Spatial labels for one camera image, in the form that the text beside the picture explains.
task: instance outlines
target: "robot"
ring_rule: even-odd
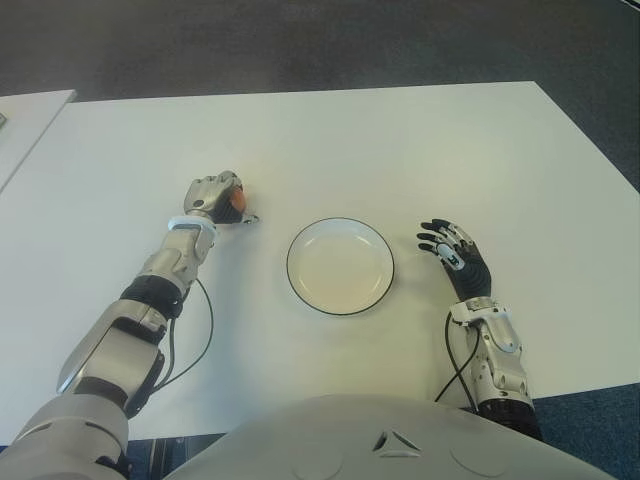
[[[167,381],[158,345],[181,313],[216,225],[251,222],[233,172],[196,179],[185,215],[169,222],[160,249],[112,303],[62,367],[58,396],[0,454],[10,480],[122,480],[127,420]],[[419,248],[442,262],[460,302],[445,323],[447,349],[471,412],[434,402],[367,395],[306,400],[225,435],[169,477],[199,479],[605,479],[602,471],[541,440],[522,344],[510,311],[491,297],[477,245],[445,220],[423,223]],[[472,354],[458,366],[450,328]],[[471,393],[462,371],[471,370]]]

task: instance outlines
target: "floor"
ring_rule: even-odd
[[[623,1],[3,0],[0,11],[0,96],[534,80],[640,189],[640,13]],[[536,406],[548,443],[637,479],[639,397],[631,385]],[[217,438],[132,442],[136,478]],[[163,453],[153,468],[151,450]]]

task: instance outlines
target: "black cable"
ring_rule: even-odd
[[[183,376],[185,373],[187,373],[189,370],[191,370],[193,367],[196,366],[196,364],[202,360],[202,357],[204,357],[204,355],[207,353],[207,350],[209,350],[209,346],[211,345],[211,339],[213,338],[213,306],[211,304],[211,298],[209,298],[209,294],[207,293],[207,289],[204,288],[204,285],[202,284],[202,282],[200,280],[198,280],[196,278],[196,282],[198,282],[198,285],[200,285],[200,288],[202,289],[202,293],[204,293],[205,298],[207,299],[207,305],[209,306],[209,319],[211,322],[211,327],[209,328],[209,338],[207,340],[207,344],[204,347],[204,350],[202,350],[202,353],[200,355],[198,355],[198,358],[196,358],[191,365],[189,365],[187,368],[185,368],[183,371],[181,371],[180,373],[178,373],[175,377],[173,377],[170,380],[166,380],[163,381],[161,383],[159,383],[158,385],[156,385],[153,390],[151,390],[151,393],[156,393],[157,391],[159,391],[161,388],[166,387],[167,385],[169,385],[170,383],[175,382],[178,378],[180,378],[181,376]],[[170,327],[169,330],[169,353],[171,353],[171,342],[172,342],[172,337],[173,337],[173,324],[175,323],[175,319],[172,320],[172,325]],[[169,368],[171,368],[173,370],[173,359],[169,360]]]
[[[476,330],[476,344],[474,345],[473,351],[471,352],[471,355],[469,355],[469,358],[467,358],[467,360],[462,364],[462,367],[460,367],[460,373],[461,374],[462,374],[462,372],[464,372],[464,369],[467,368],[467,365],[469,365],[471,363],[471,360],[473,360],[473,357],[475,356],[476,352],[478,351],[478,346],[480,345],[480,331],[478,329],[475,329],[475,330]],[[440,393],[438,394],[438,396],[434,400],[435,402],[439,401],[440,398],[442,398],[442,395],[445,394],[445,392],[449,389],[449,387],[455,381],[456,378],[458,378],[458,374],[457,373],[453,377],[451,377],[451,379],[447,382],[447,384],[444,387],[442,387],[442,390],[440,390]]]
[[[176,319],[171,320],[171,325],[169,326],[169,368],[167,369],[167,373],[164,374],[162,380],[158,382],[158,384],[154,387],[154,389],[159,388],[164,385],[171,374],[173,373],[173,366],[176,363],[176,342],[175,342],[175,330],[176,330]]]
[[[451,365],[453,366],[453,369],[454,369],[454,371],[456,373],[453,376],[453,378],[449,381],[449,383],[447,383],[447,385],[444,387],[444,389],[440,393],[440,395],[438,395],[438,399],[444,393],[444,391],[449,387],[449,385],[456,378],[459,378],[460,379],[460,383],[462,384],[462,388],[464,389],[464,393],[467,395],[467,400],[469,401],[469,405],[471,406],[471,409],[473,410],[474,413],[478,413],[478,408],[476,407],[476,404],[473,401],[473,397],[471,396],[471,392],[469,391],[469,387],[467,387],[467,382],[465,382],[464,378],[462,377],[462,370],[464,369],[464,367],[466,367],[469,364],[469,362],[471,361],[471,359],[475,355],[476,350],[478,349],[478,344],[480,343],[480,332],[476,330],[476,333],[477,333],[476,346],[473,349],[473,353],[467,359],[467,361],[464,363],[463,367],[462,368],[458,368],[458,364],[456,363],[456,359],[453,356],[453,351],[451,350],[451,342],[449,341],[449,324],[450,323],[451,323],[451,312],[449,312],[449,314],[447,315],[447,321],[444,324],[444,343],[447,346],[447,353],[449,354],[449,360],[451,360]]]

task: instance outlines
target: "robot forearm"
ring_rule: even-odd
[[[451,317],[454,323],[477,329],[480,335],[470,364],[479,415],[542,440],[511,312],[490,297],[476,297],[451,307]]]
[[[3,475],[14,480],[128,476],[127,419],[147,402],[162,370],[158,344],[167,323],[180,315],[213,245],[214,222],[239,221],[243,210],[235,174],[193,182],[186,215],[171,220],[161,248],[65,362],[57,386],[61,395],[42,407],[0,455]]]

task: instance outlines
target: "tabletop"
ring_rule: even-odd
[[[0,127],[0,193],[73,96],[73,90],[61,90],[0,97],[0,113],[7,119]]]
[[[534,397],[639,380],[638,194],[532,82],[77,103],[0,197],[11,226],[0,360],[12,366],[0,443],[53,396],[66,356],[158,248],[191,180],[224,169],[262,221],[220,228],[200,272],[212,348],[132,420],[131,438],[224,432],[327,393],[433,398],[452,373],[443,325],[456,302],[416,247],[433,217],[478,242]],[[373,226],[396,262],[383,301],[351,317],[312,310],[286,277],[293,238],[331,216]],[[177,370],[207,328],[193,291]]]

